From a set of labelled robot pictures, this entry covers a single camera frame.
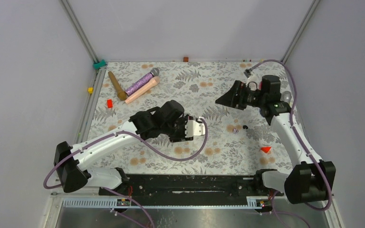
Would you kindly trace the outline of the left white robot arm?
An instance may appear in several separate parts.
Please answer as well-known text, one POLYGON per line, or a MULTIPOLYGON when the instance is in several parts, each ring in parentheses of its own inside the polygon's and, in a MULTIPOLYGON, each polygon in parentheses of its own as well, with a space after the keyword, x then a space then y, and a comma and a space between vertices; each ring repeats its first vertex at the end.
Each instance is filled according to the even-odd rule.
POLYGON ((116 195, 128 191, 128 177, 121 168, 100 168, 94 163, 118 149, 159 135, 166 135, 170 142, 192 141, 195 136, 207 133, 204 121, 185 114, 183 106, 175 100, 161 107, 139 111, 121 126, 92 140, 69 145, 57 145, 54 158, 60 187, 65 193, 83 187, 105 187, 116 195))

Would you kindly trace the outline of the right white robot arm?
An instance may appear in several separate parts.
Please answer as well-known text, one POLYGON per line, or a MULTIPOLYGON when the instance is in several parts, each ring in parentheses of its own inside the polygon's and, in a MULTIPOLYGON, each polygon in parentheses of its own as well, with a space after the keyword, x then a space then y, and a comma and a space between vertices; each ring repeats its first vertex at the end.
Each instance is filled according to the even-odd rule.
POLYGON ((280 86, 279 77, 273 75, 263 76, 261 87, 256 90, 236 80, 215 103, 239 110, 247 106, 259 108, 261 116, 277 133, 289 154, 290 174, 274 169, 256 171, 253 188, 258 195, 265 196, 271 190, 277 190, 292 204, 326 201, 324 209, 327 209, 332 203, 336 168, 331 161, 324 161, 301 133, 294 121, 292 107, 281 100, 280 86))

